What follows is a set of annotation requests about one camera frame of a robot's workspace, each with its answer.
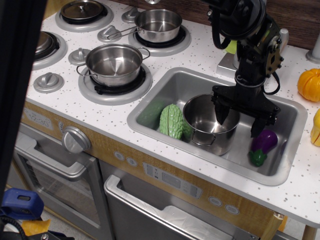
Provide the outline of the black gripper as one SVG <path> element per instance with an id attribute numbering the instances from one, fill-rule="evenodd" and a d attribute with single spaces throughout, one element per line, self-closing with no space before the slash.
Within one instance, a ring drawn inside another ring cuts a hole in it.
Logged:
<path id="1" fill-rule="evenodd" d="M 232 109 L 255 118 L 250 130 L 251 138 L 258 137 L 265 125 L 274 125 L 281 109 L 269 100 L 267 95 L 276 94 L 280 86 L 273 92 L 265 92 L 265 82 L 265 77 L 259 78 L 257 82 L 236 77 L 234 86 L 214 85 L 211 100 L 215 105 L 216 120 L 219 124 L 225 122 Z"/>

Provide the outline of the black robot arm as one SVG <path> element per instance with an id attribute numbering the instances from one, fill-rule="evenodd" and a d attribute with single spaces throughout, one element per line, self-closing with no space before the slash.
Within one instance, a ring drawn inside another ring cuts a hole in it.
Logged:
<path id="1" fill-rule="evenodd" d="M 275 124 L 281 111 L 267 99 L 264 87 L 270 77 L 280 81 L 276 73 L 284 61 L 280 28 L 262 0 L 207 0 L 206 4 L 215 47 L 223 50 L 236 41 L 239 60 L 235 85 L 212 87 L 216 119 L 223 124 L 230 110 L 250 116 L 251 137 L 256 138 L 265 126 Z"/>

